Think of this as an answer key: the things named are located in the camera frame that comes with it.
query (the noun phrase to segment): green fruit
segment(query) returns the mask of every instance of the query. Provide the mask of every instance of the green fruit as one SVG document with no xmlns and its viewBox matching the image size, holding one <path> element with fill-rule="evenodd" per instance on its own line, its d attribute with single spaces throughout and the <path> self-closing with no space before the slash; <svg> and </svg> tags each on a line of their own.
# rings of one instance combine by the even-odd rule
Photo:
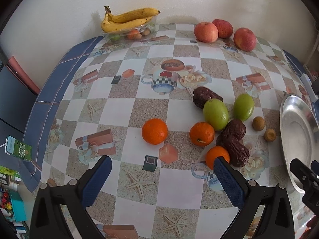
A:
<svg viewBox="0 0 319 239">
<path fill-rule="evenodd" d="M 111 36 L 111 37 L 109 37 L 109 39 L 110 39 L 110 41 L 115 42 L 115 41 L 118 41 L 118 40 L 120 39 L 120 37 L 121 37 L 121 36 L 116 35 L 116 36 Z"/>
<path fill-rule="evenodd" d="M 218 99 L 208 100 L 203 109 L 205 121 L 210 124 L 215 131 L 226 127 L 229 120 L 228 109 L 226 105 Z"/>
<path fill-rule="evenodd" d="M 234 103 L 234 117 L 244 122 L 253 114 L 254 105 L 254 100 L 249 94 L 240 94 Z"/>
</svg>

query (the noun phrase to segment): date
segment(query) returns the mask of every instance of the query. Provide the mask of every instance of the date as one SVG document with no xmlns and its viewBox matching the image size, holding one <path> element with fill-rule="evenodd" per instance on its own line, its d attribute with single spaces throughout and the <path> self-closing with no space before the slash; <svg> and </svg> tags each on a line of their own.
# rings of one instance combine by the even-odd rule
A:
<svg viewBox="0 0 319 239">
<path fill-rule="evenodd" d="M 233 119 L 230 121 L 224 130 L 221 132 L 223 138 L 234 136 L 236 140 L 241 140 L 246 134 L 246 127 L 239 119 Z"/>
<path fill-rule="evenodd" d="M 234 136 L 225 139 L 224 145 L 230 156 L 230 164 L 235 167 L 242 167 L 248 162 L 248 149 L 237 141 Z"/>
<path fill-rule="evenodd" d="M 202 86 L 197 87 L 194 90 L 193 94 L 194 104 L 201 109 L 204 108 L 204 104 L 210 99 L 219 99 L 220 101 L 223 101 L 223 98 L 221 96 Z"/>
</svg>

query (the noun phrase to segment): orange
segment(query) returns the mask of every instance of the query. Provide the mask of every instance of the orange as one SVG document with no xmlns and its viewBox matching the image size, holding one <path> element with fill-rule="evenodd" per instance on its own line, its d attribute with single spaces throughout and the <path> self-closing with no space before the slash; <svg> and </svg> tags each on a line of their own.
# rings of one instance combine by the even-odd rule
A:
<svg viewBox="0 0 319 239">
<path fill-rule="evenodd" d="M 127 34 L 127 38 L 129 40 L 134 40 L 136 35 L 140 34 L 139 31 L 137 29 L 133 29 L 131 30 L 128 34 Z"/>
<path fill-rule="evenodd" d="M 152 145 L 160 144 L 167 138 L 167 135 L 166 123 L 161 119 L 150 119 L 142 127 L 143 139 Z"/>
<path fill-rule="evenodd" d="M 211 170 L 213 170 L 214 161 L 218 156 L 223 156 L 228 163 L 230 161 L 229 153 L 227 152 L 227 150 L 223 147 L 215 146 L 209 149 L 206 154 L 206 164 Z"/>
<path fill-rule="evenodd" d="M 193 144 L 205 147 L 213 142 L 215 131 L 208 123 L 199 122 L 192 126 L 189 131 L 189 137 Z"/>
</svg>

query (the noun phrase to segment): silver plate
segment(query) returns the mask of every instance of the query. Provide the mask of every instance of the silver plate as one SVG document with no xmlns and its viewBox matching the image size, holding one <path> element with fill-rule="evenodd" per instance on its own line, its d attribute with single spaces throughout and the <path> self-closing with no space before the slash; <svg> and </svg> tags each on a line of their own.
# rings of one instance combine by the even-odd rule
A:
<svg viewBox="0 0 319 239">
<path fill-rule="evenodd" d="M 319 129 L 309 106 L 297 95 L 286 95 L 280 106 L 282 149 L 290 180 L 294 188 L 304 193 L 302 183 L 290 171 L 290 162 L 298 158 L 310 168 L 319 160 Z"/>
</svg>

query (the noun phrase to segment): red apple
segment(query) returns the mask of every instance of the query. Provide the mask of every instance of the red apple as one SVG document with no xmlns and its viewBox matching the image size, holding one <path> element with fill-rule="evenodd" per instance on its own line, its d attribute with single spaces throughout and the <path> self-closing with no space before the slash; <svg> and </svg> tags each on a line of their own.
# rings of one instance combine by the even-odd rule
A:
<svg viewBox="0 0 319 239">
<path fill-rule="evenodd" d="M 234 43 L 239 49 L 250 52 L 256 46 L 256 36 L 250 29 L 239 28 L 234 34 Z"/>
<path fill-rule="evenodd" d="M 232 36 L 234 29 L 232 28 L 232 25 L 228 21 L 215 19 L 212 21 L 212 23 L 216 26 L 218 30 L 219 38 L 229 38 Z"/>
<path fill-rule="evenodd" d="M 202 22 L 194 28 L 195 37 L 202 42 L 211 43 L 218 38 L 218 30 L 216 26 L 209 22 Z"/>
</svg>

